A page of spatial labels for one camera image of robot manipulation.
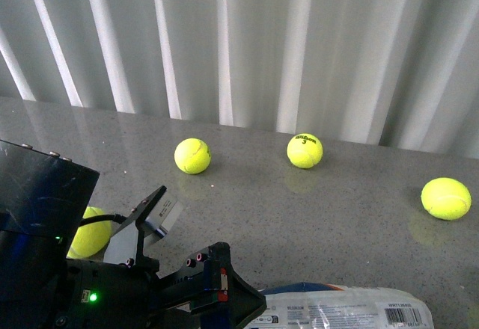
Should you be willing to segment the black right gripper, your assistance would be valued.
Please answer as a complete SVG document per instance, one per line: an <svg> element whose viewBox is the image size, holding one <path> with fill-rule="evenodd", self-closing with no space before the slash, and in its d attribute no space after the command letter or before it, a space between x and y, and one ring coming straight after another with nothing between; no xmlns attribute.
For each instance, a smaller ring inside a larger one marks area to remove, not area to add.
<svg viewBox="0 0 479 329"><path fill-rule="evenodd" d="M225 242L194 252L165 277L140 265L70 260L66 282L66 328L151 328L183 305L201 328L245 328L266 310L265 296L234 271Z"/></svg>

